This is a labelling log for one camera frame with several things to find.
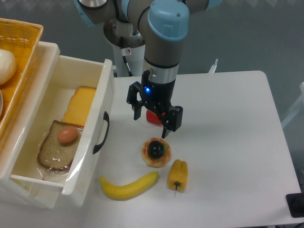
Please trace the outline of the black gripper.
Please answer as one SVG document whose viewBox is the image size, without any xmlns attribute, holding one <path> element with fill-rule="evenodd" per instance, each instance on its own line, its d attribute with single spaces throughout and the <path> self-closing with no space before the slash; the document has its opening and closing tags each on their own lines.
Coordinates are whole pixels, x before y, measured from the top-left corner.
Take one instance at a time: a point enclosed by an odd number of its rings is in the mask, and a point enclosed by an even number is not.
<svg viewBox="0 0 304 228">
<path fill-rule="evenodd" d="M 132 106 L 134 120 L 141 117 L 143 106 L 158 116 L 165 113 L 161 118 L 163 124 L 161 136 L 164 139 L 170 132 L 175 132 L 181 127 L 183 108 L 171 105 L 175 81 L 159 84 L 149 79 L 151 75 L 150 70 L 143 71 L 141 82 L 134 82 L 129 86 L 126 101 Z"/>
</svg>

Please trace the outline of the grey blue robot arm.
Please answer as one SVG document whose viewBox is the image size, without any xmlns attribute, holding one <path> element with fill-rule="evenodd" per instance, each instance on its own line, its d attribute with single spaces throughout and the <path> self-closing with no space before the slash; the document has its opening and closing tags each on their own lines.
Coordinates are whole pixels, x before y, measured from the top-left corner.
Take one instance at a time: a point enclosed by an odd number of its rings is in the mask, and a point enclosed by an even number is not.
<svg viewBox="0 0 304 228">
<path fill-rule="evenodd" d="M 112 39 L 121 48 L 135 41 L 132 32 L 145 45 L 142 79 L 129 86 L 127 103 L 134 118 L 142 107 L 157 115 L 163 125 L 162 136 L 176 131 L 183 108 L 173 106 L 171 97 L 179 68 L 181 49 L 189 30 L 192 13 L 219 5 L 218 0 L 77 0 L 83 20 L 96 25 L 116 21 Z"/>
</svg>

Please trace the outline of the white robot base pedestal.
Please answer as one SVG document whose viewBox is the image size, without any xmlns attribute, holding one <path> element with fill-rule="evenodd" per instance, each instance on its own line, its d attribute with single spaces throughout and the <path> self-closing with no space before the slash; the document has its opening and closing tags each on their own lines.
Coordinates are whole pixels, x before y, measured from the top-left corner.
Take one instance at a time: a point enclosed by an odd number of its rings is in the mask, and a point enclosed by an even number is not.
<svg viewBox="0 0 304 228">
<path fill-rule="evenodd" d="M 141 76 L 145 40 L 133 25 L 111 19 L 104 24 L 104 35 L 113 49 L 117 76 Z"/>
</svg>

